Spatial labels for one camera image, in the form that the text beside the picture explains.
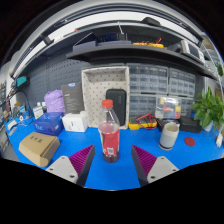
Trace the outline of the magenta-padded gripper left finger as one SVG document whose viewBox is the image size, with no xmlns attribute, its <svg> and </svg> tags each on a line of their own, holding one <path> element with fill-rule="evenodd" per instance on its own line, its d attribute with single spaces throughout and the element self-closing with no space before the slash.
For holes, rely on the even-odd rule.
<svg viewBox="0 0 224 224">
<path fill-rule="evenodd" d="M 69 157 L 59 157 L 47 168 L 47 171 L 84 187 L 94 156 L 95 146 L 90 145 Z"/>
</svg>

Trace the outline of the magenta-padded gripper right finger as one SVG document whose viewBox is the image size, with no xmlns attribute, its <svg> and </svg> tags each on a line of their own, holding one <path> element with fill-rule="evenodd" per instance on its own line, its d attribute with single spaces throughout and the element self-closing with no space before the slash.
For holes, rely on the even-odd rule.
<svg viewBox="0 0 224 224">
<path fill-rule="evenodd" d="M 150 184 L 178 171 L 178 168 L 165 156 L 156 157 L 135 145 L 131 148 L 131 156 L 141 186 Z"/>
</svg>

